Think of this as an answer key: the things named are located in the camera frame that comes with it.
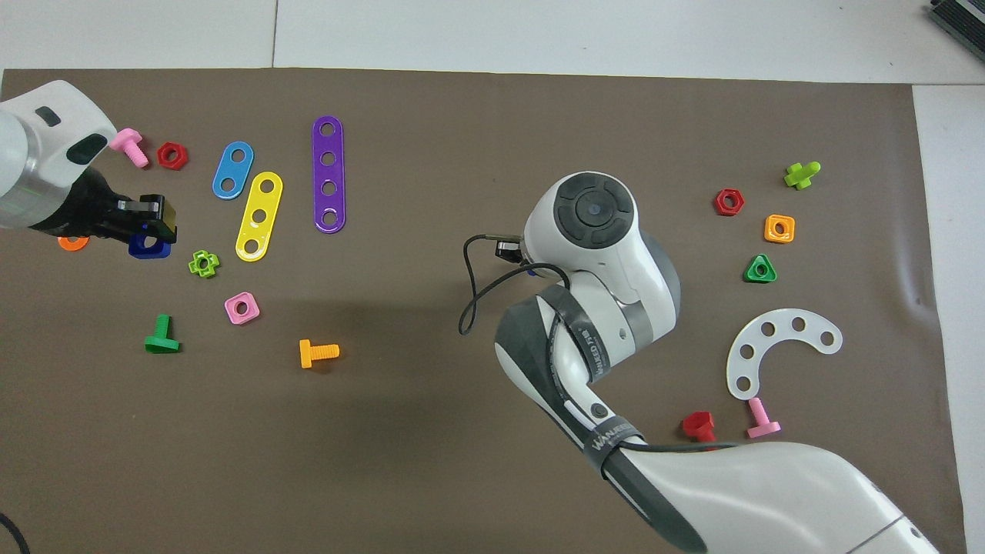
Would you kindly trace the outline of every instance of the pink screw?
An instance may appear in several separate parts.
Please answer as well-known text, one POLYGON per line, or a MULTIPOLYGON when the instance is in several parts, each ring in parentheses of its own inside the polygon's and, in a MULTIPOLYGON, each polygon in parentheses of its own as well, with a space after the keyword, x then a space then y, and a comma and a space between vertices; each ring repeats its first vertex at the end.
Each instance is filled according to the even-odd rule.
POLYGON ((762 437, 763 435, 769 435, 770 433, 776 433, 780 430, 780 424, 775 421, 769 421, 769 416, 766 415, 766 410, 762 408, 762 400, 754 396, 749 399, 749 408, 753 411, 753 417, 755 417, 755 427, 749 427, 746 430, 746 434, 749 435, 750 439, 755 439, 762 437))
POLYGON ((137 143, 142 140, 144 140, 144 137, 140 136, 140 133, 127 127, 116 133, 116 138, 109 141, 109 148, 112 148, 116 152, 125 153, 127 158, 133 162, 134 166, 143 168, 148 164, 148 161, 147 156, 144 156, 140 147, 137 146, 137 143))

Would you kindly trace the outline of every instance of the black cable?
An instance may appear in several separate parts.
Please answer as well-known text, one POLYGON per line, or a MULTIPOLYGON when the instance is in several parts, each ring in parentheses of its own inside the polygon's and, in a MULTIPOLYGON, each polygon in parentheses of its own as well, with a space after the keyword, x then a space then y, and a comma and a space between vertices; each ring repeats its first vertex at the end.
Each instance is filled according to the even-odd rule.
POLYGON ((4 516, 3 513, 0 513, 0 524, 7 527, 10 534, 14 536, 14 540, 17 542, 17 547, 21 549, 21 554, 31 554, 31 550, 28 548, 28 542, 21 534, 21 530, 14 525, 13 521, 10 521, 10 518, 4 516))
POLYGON ((504 281, 506 281, 510 277, 513 277, 514 275, 525 273, 531 269, 540 269, 540 268, 550 269, 551 271, 554 271, 558 276, 560 276, 561 281, 564 282, 565 289, 571 288, 571 280, 568 278, 567 273, 565 273, 563 269, 557 267, 552 263, 538 262, 538 263, 524 264, 521 265, 520 267, 517 267, 516 269, 507 271, 506 273, 500 275, 498 279, 489 283, 485 289, 483 289, 480 292, 476 292, 476 274, 472 269, 472 261, 469 259, 469 245, 475 241, 482 241, 482 240, 497 241, 497 242, 500 241, 519 242, 520 238, 515 236, 507 236, 507 235, 475 235, 469 237, 467 240, 465 240, 465 243, 462 244, 462 257, 465 258, 465 269, 468 270, 469 272, 469 286, 472 287, 472 300, 469 301, 469 304, 465 307, 464 310, 462 310, 462 315, 458 318, 458 333, 460 335, 464 336, 472 331, 472 327, 476 323, 476 316, 479 312, 478 309, 479 300, 483 296, 488 294, 492 289, 498 287, 504 281), (468 316, 469 314, 471 314, 471 317, 469 318, 469 323, 468 325, 465 325, 463 327, 462 325, 463 323, 465 323, 465 317, 468 316))
POLYGON ((731 449, 738 443, 691 443, 689 445, 637 445, 635 443, 619 443, 621 449, 638 452, 698 452, 708 449, 731 449))
POLYGON ((556 265, 554 265, 552 263, 541 263, 541 262, 538 262, 538 263, 528 263, 526 265, 521 265, 520 267, 517 267, 516 269, 513 269, 513 270, 510 270, 510 271, 507 271, 506 273, 503 273, 502 275, 499 276, 498 279, 496 279, 495 281, 492 281, 491 283, 489 283, 488 286, 485 289, 479 291, 478 294, 473 295, 472 300, 469 301, 469 304, 465 307, 464 310, 462 310, 462 315, 458 318, 458 333, 460 335, 463 335, 464 336, 464 335, 469 334, 472 331, 472 325, 476 322, 476 312, 478 311, 476 309, 476 306, 479 303, 479 300, 483 296, 487 295, 492 289, 494 289, 494 288, 498 287, 499 285, 503 284, 503 282, 505 282, 510 277, 514 277, 514 276, 519 275, 521 273, 526 273, 527 271, 529 271, 531 269, 540 269, 540 268, 550 269, 551 271, 554 271, 557 275, 560 276, 561 281, 564 282, 564 288, 565 289, 570 289, 571 288, 571 280, 568 278, 567 273, 565 273, 563 269, 557 267, 556 265), (465 322, 465 316, 468 315, 469 312, 472 313, 472 320, 469 321, 468 326, 462 327, 462 323, 465 322))

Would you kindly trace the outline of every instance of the red nut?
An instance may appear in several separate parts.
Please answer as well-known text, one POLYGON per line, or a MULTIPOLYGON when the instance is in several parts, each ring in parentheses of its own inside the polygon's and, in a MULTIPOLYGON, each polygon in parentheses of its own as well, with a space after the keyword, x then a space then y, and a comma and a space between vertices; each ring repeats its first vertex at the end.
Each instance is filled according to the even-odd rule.
POLYGON ((715 196, 715 211, 720 216, 734 216, 742 210, 745 203, 746 200, 738 189, 723 188, 718 196, 715 196))
POLYGON ((188 150, 176 142, 165 142, 158 148, 158 165, 178 171, 188 163, 188 150))
POLYGON ((714 443, 715 434, 711 432, 715 428, 715 421, 711 419, 711 412, 694 412, 685 418, 681 423, 684 434, 697 439, 699 443, 714 443))

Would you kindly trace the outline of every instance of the toy bolt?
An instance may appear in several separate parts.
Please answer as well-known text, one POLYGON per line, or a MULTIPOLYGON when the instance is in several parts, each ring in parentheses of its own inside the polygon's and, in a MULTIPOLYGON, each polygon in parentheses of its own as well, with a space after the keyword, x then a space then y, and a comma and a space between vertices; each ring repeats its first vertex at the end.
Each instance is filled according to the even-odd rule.
POLYGON ((310 340, 302 338, 297 342, 297 346, 301 350, 301 366, 306 370, 311 369, 312 360, 331 360, 339 357, 338 344, 311 346, 310 340))
POLYGON ((681 423, 684 434, 697 439, 699 443, 714 443, 715 434, 711 432, 715 428, 715 420, 711 419, 711 412, 694 412, 685 418, 681 423))
POLYGON ((811 177, 818 174, 820 170, 821 164, 818 162, 810 162, 806 166, 794 164, 787 168, 787 175, 783 177, 783 180, 787 183, 787 186, 796 185, 797 190, 804 190, 811 186, 811 177))
POLYGON ((749 435, 750 439, 776 433, 780 430, 779 423, 769 421, 769 416, 766 415, 766 410, 762 407, 762 400, 759 400, 758 397, 754 396, 749 399, 749 408, 753 411, 753 417, 755 418, 755 427, 750 427, 746 430, 746 434, 749 435))
POLYGON ((144 348, 151 354, 168 354, 177 352, 181 343, 167 338, 167 328, 171 325, 171 316, 162 313, 154 326, 154 336, 144 339, 144 348))
POLYGON ((116 138, 109 141, 109 148, 112 148, 116 152, 123 152, 133 162, 134 166, 143 168, 149 162, 147 161, 147 156, 144 156, 140 147, 137 146, 137 143, 142 140, 144 140, 144 137, 140 136, 140 133, 127 127, 116 133, 116 138))

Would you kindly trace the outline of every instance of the orange washer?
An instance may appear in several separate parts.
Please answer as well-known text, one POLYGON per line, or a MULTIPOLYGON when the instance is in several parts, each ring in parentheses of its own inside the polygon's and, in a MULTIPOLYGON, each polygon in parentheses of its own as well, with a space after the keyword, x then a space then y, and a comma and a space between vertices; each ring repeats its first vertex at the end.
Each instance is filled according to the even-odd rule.
POLYGON ((61 246, 62 249, 68 250, 70 252, 79 251, 85 248, 86 244, 88 243, 89 243, 89 237, 79 237, 74 241, 72 241, 72 238, 70 237, 58 238, 58 245, 61 246))
POLYGON ((797 222, 790 216, 771 214, 766 218, 762 237, 770 242, 792 242, 797 222))

